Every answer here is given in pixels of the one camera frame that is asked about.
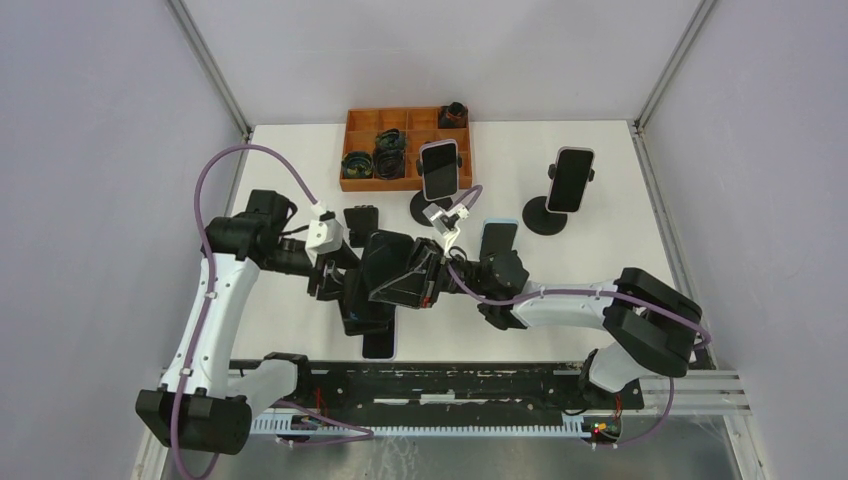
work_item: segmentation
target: tabletop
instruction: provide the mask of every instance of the tabletop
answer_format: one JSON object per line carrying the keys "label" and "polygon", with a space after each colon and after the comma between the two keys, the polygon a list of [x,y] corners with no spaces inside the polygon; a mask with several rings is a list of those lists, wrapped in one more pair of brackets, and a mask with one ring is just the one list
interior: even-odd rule
{"label": "tabletop", "polygon": [[[379,209],[383,230],[430,237],[409,214],[415,192],[345,193],[339,187],[343,124],[260,125],[252,143],[280,152],[298,170],[319,200],[335,211],[355,205]],[[625,121],[472,122],[474,183],[484,186],[471,216],[462,222],[457,245],[477,259],[483,222],[490,217],[519,220],[514,248],[530,279],[547,284],[591,283],[616,278],[624,267],[639,267],[669,285],[666,260],[648,191]],[[595,151],[595,178],[580,211],[569,214],[558,235],[543,237],[521,223],[521,210],[550,186],[548,165],[560,147]],[[238,180],[233,213],[253,189],[287,196],[299,212],[287,229],[312,219],[309,202],[277,160],[248,153]],[[305,233],[297,238],[304,239]],[[239,324],[232,358],[262,358],[269,352],[306,354],[311,360],[361,361],[362,337],[344,334],[335,302],[306,294],[306,279],[262,272]],[[541,327],[495,329],[466,295],[441,295],[433,308],[398,308],[396,361],[578,361],[612,342],[603,331]]]}

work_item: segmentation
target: wooden tray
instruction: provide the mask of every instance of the wooden tray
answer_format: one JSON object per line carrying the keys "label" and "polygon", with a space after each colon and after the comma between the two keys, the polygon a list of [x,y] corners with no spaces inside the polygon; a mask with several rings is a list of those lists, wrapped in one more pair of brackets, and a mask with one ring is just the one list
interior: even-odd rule
{"label": "wooden tray", "polygon": [[438,128],[439,107],[418,108],[363,108],[348,110],[342,158],[349,152],[364,150],[374,152],[377,134],[397,128],[406,134],[406,174],[395,180],[379,178],[343,178],[339,159],[339,184],[343,192],[388,192],[421,190],[421,177],[415,162],[418,149],[427,142],[452,138],[459,145],[462,168],[459,170],[459,188],[471,188],[471,130],[465,128]]}

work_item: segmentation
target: gray floor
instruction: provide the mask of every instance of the gray floor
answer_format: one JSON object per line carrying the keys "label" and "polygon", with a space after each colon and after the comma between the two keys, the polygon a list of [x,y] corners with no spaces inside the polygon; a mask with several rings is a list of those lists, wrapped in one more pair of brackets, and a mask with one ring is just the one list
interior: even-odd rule
{"label": "gray floor", "polygon": [[[655,419],[626,418],[624,437]],[[341,446],[298,448],[254,437],[223,456],[212,479],[738,479],[721,418],[671,418],[653,439],[593,452],[572,439],[386,438]],[[207,455],[184,454],[199,474]],[[169,459],[163,478],[180,478]]]}

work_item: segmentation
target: round black stand base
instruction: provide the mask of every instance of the round black stand base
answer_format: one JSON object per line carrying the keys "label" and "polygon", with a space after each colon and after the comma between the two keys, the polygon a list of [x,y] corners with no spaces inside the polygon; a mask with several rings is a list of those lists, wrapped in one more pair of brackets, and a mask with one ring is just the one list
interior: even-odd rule
{"label": "round black stand base", "polygon": [[526,205],[521,212],[524,225],[537,235],[556,235],[565,228],[568,215],[565,213],[551,213],[545,208],[547,197],[536,197]]}
{"label": "round black stand base", "polygon": [[424,215],[424,209],[429,207],[431,203],[435,203],[436,205],[444,208],[445,210],[449,209],[453,201],[450,198],[442,198],[440,200],[436,200],[435,202],[431,202],[429,200],[424,199],[424,191],[421,190],[412,197],[412,201],[409,202],[409,213],[412,215],[412,218],[415,219],[421,225],[425,227],[431,227],[430,221],[427,220],[427,217]]}

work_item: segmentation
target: gray wall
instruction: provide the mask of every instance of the gray wall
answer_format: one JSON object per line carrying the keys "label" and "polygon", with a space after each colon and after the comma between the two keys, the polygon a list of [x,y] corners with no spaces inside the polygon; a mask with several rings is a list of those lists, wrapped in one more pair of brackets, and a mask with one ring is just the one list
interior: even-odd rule
{"label": "gray wall", "polygon": [[0,478],[129,476],[237,141],[164,1],[0,3]]}
{"label": "gray wall", "polygon": [[186,0],[248,120],[467,103],[477,120],[631,119],[698,0]]}
{"label": "gray wall", "polygon": [[647,129],[778,479],[845,478],[848,3],[719,2]]}

